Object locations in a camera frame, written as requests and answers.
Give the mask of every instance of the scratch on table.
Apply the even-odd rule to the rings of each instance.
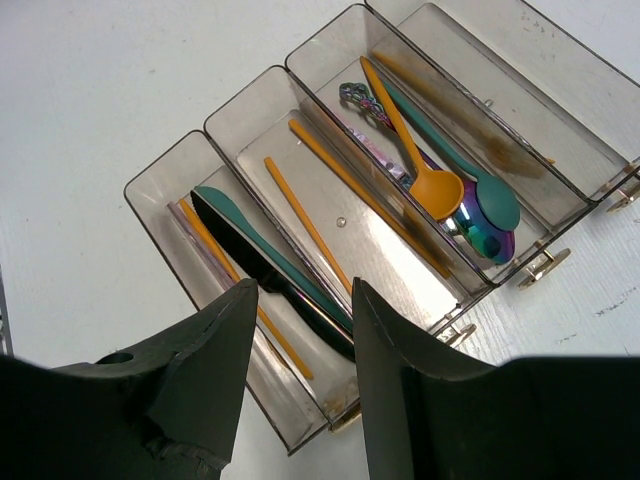
[[[620,295],[621,299],[620,299],[619,302],[614,303],[610,307],[604,308],[604,309],[600,310],[599,312],[596,312],[595,313],[596,317],[602,317],[602,316],[606,315],[607,313],[613,312],[614,310],[620,308],[622,305],[627,303],[627,300],[629,300],[629,296],[631,296],[631,294],[633,292],[635,292],[636,290],[638,290],[638,287],[633,287],[633,288],[627,290],[626,292],[623,292],[622,295]]]
[[[561,344],[563,344],[564,342],[568,342],[568,341],[569,341],[569,340],[571,340],[572,338],[576,338],[577,336],[578,336],[578,334],[577,334],[577,333],[574,333],[573,335],[569,335],[568,337],[561,338],[561,339],[560,339],[560,340],[558,340],[556,343],[557,343],[558,345],[561,345]]]

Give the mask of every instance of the black knife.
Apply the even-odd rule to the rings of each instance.
[[[340,355],[355,362],[353,339],[322,307],[281,274],[200,195],[192,191],[191,201],[207,230],[247,275],[255,278],[266,292],[285,297],[316,335]]]

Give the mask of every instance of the drawer organizer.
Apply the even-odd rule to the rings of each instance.
[[[400,122],[368,88],[375,80],[365,68],[418,149],[392,132],[402,133]],[[224,216],[245,239],[279,253],[267,256],[285,278],[322,292],[333,318],[347,319],[343,330],[351,302],[336,263],[455,345],[475,330],[455,326],[475,303],[515,275],[526,277],[523,288],[544,277],[570,253],[548,246],[610,195],[621,194],[612,211],[633,201],[639,102],[638,85],[519,0],[371,0],[256,78],[203,131],[134,178],[125,196],[198,308],[230,278],[177,206],[191,203],[195,187],[234,209]],[[424,173],[416,154],[440,172]],[[454,213],[436,213],[454,193]],[[247,378],[290,453],[359,412],[354,363],[292,305],[261,292]]]

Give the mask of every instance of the knife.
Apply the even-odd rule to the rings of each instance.
[[[329,299],[329,297],[318,287],[316,287],[300,270],[294,267],[289,260],[284,258],[280,252],[273,248],[260,234],[253,228],[242,214],[238,206],[233,203],[227,195],[217,188],[199,185],[194,191],[202,197],[213,209],[223,216],[229,223],[236,227],[241,233],[249,238],[258,250],[261,250],[263,256],[271,259],[293,283],[311,297],[315,303],[320,305],[324,311],[346,330],[350,336],[353,336],[353,322],[344,314],[338,305]]]
[[[285,297],[316,335],[340,355],[355,362],[353,339],[337,322],[271,265],[197,192],[191,192],[191,201],[202,223],[247,275],[255,278],[266,292]]]

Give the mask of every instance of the white surface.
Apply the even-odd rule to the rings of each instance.
[[[0,262],[18,356],[96,360],[192,312],[125,183],[348,3],[0,3]],[[636,1],[534,4],[640,79]],[[640,353],[639,231],[638,207],[586,219],[561,241],[574,249],[564,267],[471,313],[481,331],[466,350],[492,362]],[[362,428],[288,459],[246,395],[223,478],[365,479]]]

